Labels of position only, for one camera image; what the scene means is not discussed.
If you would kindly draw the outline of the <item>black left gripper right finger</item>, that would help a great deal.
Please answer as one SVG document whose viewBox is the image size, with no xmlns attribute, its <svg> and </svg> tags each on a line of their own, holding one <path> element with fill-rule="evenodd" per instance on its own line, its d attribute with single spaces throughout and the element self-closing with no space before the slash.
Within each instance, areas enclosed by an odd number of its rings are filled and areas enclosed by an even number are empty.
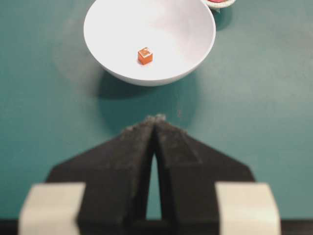
<svg viewBox="0 0 313 235">
<path fill-rule="evenodd" d="M 180 235 L 279 235 L 278 207 L 250 168 L 157 115 L 162 215 Z"/>
</svg>

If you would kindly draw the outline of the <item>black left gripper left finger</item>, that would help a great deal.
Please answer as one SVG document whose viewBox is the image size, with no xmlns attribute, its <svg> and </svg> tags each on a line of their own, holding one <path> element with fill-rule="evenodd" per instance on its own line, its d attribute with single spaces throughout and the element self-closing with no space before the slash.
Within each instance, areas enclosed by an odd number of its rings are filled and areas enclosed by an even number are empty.
<svg viewBox="0 0 313 235">
<path fill-rule="evenodd" d="M 55 165 L 21 209 L 21 235 L 118 235 L 144 217 L 154 121 Z"/>
</svg>

